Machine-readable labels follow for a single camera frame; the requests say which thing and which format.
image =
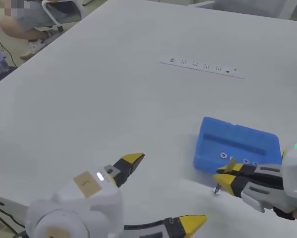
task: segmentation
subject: led light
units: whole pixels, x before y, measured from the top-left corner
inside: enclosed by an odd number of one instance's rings
[[[103,181],[103,180],[104,180],[104,178],[103,178],[103,176],[102,176],[102,174],[101,174],[101,173],[97,173],[97,176],[98,176],[99,180],[101,180],[101,181]]]

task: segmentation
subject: label sticker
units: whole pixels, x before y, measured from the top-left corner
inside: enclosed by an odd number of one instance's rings
[[[70,238],[70,232],[59,227],[47,227],[46,238]]]
[[[99,183],[88,171],[83,172],[82,174],[74,177],[73,181],[77,184],[85,198],[93,196],[102,189]]]

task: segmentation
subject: robotic arm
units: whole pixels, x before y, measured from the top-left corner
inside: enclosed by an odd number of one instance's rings
[[[83,172],[49,200],[31,203],[26,216],[30,238],[189,238],[204,215],[166,218],[143,225],[124,225],[119,187],[144,154],[128,154],[113,166]]]
[[[281,165],[234,164],[218,168],[214,180],[254,209],[273,209],[277,216],[294,220],[297,209],[297,143],[287,147]]]

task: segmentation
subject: metal screw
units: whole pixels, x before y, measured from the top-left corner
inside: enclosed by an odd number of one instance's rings
[[[226,153],[224,153],[224,152],[221,152],[221,153],[220,153],[220,157],[221,157],[222,159],[226,159],[226,158],[228,157],[228,155],[227,155]]]

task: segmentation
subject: power strip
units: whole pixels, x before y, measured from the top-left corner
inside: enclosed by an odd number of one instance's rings
[[[234,78],[244,78],[240,74],[239,70],[236,68],[219,66],[215,64],[209,64],[209,63],[201,63],[198,60],[189,60],[189,59],[184,59],[180,57],[167,57],[164,60],[162,60],[161,63],[205,71],[209,73],[222,74],[222,75],[234,77]]]

